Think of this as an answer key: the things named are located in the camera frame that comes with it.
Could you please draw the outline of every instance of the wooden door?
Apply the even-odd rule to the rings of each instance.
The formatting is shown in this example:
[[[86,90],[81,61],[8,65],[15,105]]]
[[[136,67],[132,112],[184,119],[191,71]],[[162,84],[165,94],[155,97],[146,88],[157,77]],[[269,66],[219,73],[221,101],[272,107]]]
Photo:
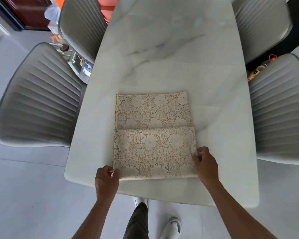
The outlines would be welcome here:
[[[52,3],[50,0],[2,0],[19,18],[26,29],[49,30],[49,20],[44,12]]]

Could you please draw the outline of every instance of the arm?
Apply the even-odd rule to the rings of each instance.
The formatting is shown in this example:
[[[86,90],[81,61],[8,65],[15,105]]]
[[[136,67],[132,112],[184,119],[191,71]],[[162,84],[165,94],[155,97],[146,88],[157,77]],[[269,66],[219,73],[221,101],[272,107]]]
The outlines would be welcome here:
[[[74,234],[72,239],[99,239],[104,226],[106,215],[119,187],[120,172],[109,166],[99,168],[95,177],[97,200],[90,213]]]
[[[232,239],[277,239],[256,221],[227,192],[218,179],[218,165],[207,147],[198,148],[201,156],[192,155],[196,173],[213,198]]]

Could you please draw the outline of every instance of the gray upholstered chair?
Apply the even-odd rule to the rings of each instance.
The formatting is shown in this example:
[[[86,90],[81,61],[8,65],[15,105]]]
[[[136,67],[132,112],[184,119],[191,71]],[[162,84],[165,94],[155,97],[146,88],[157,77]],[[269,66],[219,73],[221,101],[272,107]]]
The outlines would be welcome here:
[[[249,82],[257,158],[299,164],[299,60],[285,54]]]
[[[107,24],[98,0],[65,0],[59,19],[62,37],[94,64]]]
[[[245,63],[256,59],[291,31],[286,0],[233,0]]]
[[[0,101],[0,143],[69,147],[85,90],[86,84],[55,48],[38,44]]]

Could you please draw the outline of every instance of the white marble tabletop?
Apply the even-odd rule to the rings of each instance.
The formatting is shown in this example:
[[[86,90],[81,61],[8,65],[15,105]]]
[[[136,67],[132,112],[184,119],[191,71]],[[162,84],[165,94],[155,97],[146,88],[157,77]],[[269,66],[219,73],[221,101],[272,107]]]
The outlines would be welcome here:
[[[187,91],[197,146],[208,146],[225,188],[259,203],[255,139],[239,33],[230,0],[119,0],[104,35],[64,176],[94,186],[112,165],[116,94]],[[213,205],[198,178],[120,181],[119,193]]]

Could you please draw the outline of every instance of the shoe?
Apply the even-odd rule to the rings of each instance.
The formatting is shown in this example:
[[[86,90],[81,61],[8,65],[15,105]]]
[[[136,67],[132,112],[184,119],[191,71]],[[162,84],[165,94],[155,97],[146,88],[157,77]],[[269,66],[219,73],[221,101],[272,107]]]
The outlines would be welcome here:
[[[182,224],[179,219],[172,217],[164,227],[158,239],[178,239],[182,232]]]
[[[134,200],[135,208],[139,205],[139,203],[143,202],[147,206],[147,210],[149,209],[147,199],[133,196],[133,200]]]

